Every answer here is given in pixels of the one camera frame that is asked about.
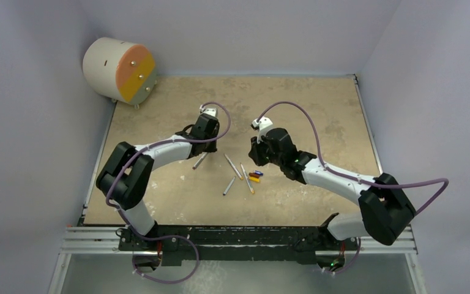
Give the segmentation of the white pen black end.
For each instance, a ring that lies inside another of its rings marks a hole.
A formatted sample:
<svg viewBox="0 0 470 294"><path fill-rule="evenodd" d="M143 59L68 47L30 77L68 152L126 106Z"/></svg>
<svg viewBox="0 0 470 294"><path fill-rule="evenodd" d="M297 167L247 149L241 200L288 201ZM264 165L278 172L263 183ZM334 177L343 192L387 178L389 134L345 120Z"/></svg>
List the white pen black end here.
<svg viewBox="0 0 470 294"><path fill-rule="evenodd" d="M208 156L209 153L203 153L200 158L194 163L194 165L192 166L192 169L193 170L196 170L200 165L201 163L204 161L204 159Z"/></svg>

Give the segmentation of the white pen orange tip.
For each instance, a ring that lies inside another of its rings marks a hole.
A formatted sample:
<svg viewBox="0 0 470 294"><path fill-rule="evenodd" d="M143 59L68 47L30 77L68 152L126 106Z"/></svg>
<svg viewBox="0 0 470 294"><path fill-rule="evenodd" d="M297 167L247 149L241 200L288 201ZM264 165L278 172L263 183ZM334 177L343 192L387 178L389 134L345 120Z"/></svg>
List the white pen orange tip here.
<svg viewBox="0 0 470 294"><path fill-rule="evenodd" d="M251 181L249 180L248 173L246 172L245 167L244 167L244 165L243 165L242 162L240 163L240 166L241 166L241 169L242 169L242 174L243 174L243 176L244 176L244 178L245 178L245 181L246 181L246 183L247 183L247 186L248 186L248 188L249 188L251 194L255 194L255 190L254 190L254 188L253 188L253 186L252 186L252 184L251 184Z"/></svg>

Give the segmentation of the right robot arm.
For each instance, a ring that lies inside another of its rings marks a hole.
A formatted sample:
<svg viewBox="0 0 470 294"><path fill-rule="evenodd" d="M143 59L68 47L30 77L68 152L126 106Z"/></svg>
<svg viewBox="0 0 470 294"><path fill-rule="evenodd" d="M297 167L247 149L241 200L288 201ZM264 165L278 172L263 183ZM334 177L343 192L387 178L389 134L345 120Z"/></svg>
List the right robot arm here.
<svg viewBox="0 0 470 294"><path fill-rule="evenodd" d="M300 151L284 128L274 128L264 136L252 137L249 157L257 166L274 164L290 180L335 193L359 207L353 214L334 213L320 226L319 241L334 249L351 237L369 236L390 246L416 216L396 179L383 173L361 177L330 164L322 164L316 155Z"/></svg>

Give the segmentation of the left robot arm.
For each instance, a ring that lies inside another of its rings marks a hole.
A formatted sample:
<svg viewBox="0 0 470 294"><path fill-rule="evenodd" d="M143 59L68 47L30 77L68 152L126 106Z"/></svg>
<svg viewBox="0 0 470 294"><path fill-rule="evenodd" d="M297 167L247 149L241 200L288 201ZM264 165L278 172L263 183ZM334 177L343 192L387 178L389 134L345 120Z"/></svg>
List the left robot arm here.
<svg viewBox="0 0 470 294"><path fill-rule="evenodd" d="M144 251L158 242L158 225L148 212L143 197L151 173L167 164L217 150L214 138L220 123L215 108L207 108L182 131L150 145L133 146L125 141L116 145L100 171L95 186L106 197L106 204L119 210L127 225L136 231L134 242Z"/></svg>

